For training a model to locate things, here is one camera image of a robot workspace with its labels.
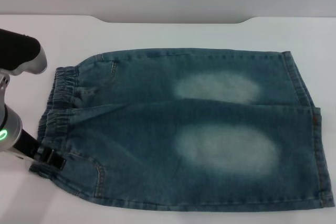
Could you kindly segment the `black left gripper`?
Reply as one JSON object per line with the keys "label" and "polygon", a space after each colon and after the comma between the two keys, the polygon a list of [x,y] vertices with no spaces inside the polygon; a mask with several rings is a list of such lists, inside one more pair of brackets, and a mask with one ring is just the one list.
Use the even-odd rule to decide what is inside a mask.
{"label": "black left gripper", "polygon": [[[25,130],[22,130],[18,140],[12,147],[12,153],[21,159],[35,159],[40,143]],[[45,147],[40,155],[39,162],[57,170],[63,170],[66,159],[54,149]]]}

